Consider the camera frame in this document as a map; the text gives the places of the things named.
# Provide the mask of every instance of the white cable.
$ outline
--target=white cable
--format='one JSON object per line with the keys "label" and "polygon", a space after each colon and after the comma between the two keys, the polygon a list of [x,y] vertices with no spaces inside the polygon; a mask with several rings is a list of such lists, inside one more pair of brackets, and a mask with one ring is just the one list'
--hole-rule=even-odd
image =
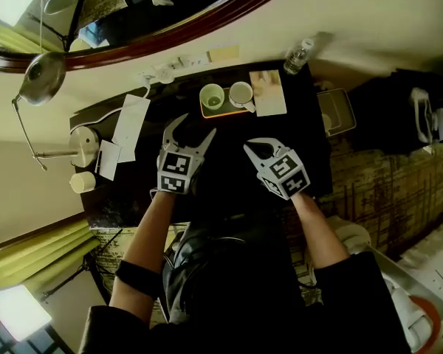
{"label": "white cable", "polygon": [[[151,90],[151,84],[149,84],[149,87],[147,85],[144,85],[144,86],[146,87],[146,94],[142,98],[146,98],[148,96],[148,94],[149,94],[149,91]],[[109,111],[107,114],[105,114],[103,117],[99,118],[96,121],[79,123],[78,125],[76,125],[73,128],[71,128],[70,133],[72,133],[73,130],[75,130],[76,128],[79,128],[79,127],[82,127],[82,126],[96,125],[97,123],[102,122],[105,118],[110,117],[112,114],[116,113],[117,111],[121,111],[124,108],[130,108],[131,106],[134,106],[134,105],[136,105],[136,104],[128,104],[127,106],[122,106],[121,108],[117,108],[117,109],[114,109],[112,111]]]}
{"label": "white cable", "polygon": [[78,125],[76,125],[76,126],[74,126],[73,128],[71,128],[71,132],[70,132],[70,133],[72,133],[73,130],[75,130],[76,128],[79,128],[79,127],[82,127],[82,126],[87,126],[87,125],[95,125],[95,124],[97,124],[97,123],[99,123],[99,122],[102,122],[105,118],[111,116],[112,114],[114,114],[114,113],[116,113],[117,111],[120,111],[120,110],[123,110],[123,107],[118,108],[118,109],[114,109],[114,110],[108,112],[107,114],[105,114],[103,117],[99,118],[99,119],[96,120],[96,121],[79,123]]}

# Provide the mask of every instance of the card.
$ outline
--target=card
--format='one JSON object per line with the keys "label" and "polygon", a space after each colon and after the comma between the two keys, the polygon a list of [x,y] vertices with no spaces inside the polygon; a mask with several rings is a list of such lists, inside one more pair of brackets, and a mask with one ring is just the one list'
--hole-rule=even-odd
{"label": "card", "polygon": [[258,117],[287,113],[278,70],[250,72],[250,79]]}
{"label": "card", "polygon": [[120,157],[118,162],[134,162],[136,156],[134,155],[134,149],[129,147],[121,147]]}

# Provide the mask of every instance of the wooden mirror frame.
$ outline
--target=wooden mirror frame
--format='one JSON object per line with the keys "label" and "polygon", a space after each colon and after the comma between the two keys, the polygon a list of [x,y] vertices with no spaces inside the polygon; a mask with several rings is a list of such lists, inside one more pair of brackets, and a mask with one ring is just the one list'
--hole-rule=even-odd
{"label": "wooden mirror frame", "polygon": [[[200,13],[159,32],[122,46],[66,53],[69,71],[87,69],[151,55],[213,32],[252,12],[269,0],[221,0]],[[24,73],[34,54],[0,52],[0,72]]]}

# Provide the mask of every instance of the black sleeve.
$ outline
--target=black sleeve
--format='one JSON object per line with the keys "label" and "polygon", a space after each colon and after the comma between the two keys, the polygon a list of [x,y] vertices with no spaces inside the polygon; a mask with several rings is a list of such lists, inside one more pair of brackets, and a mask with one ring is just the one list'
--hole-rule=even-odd
{"label": "black sleeve", "polygon": [[315,270],[315,276],[322,291],[325,324],[337,348],[347,347],[350,353],[411,352],[371,252]]}
{"label": "black sleeve", "polygon": [[142,320],[126,310],[91,307],[79,353],[135,353],[148,335]]}

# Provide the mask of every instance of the mirror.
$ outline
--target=mirror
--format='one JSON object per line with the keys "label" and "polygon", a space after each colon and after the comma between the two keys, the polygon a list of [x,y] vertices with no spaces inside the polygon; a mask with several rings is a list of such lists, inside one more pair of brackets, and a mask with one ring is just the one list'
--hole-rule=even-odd
{"label": "mirror", "polygon": [[0,70],[24,72],[40,52],[64,53],[67,69],[149,55],[214,31],[266,1],[0,0]]}

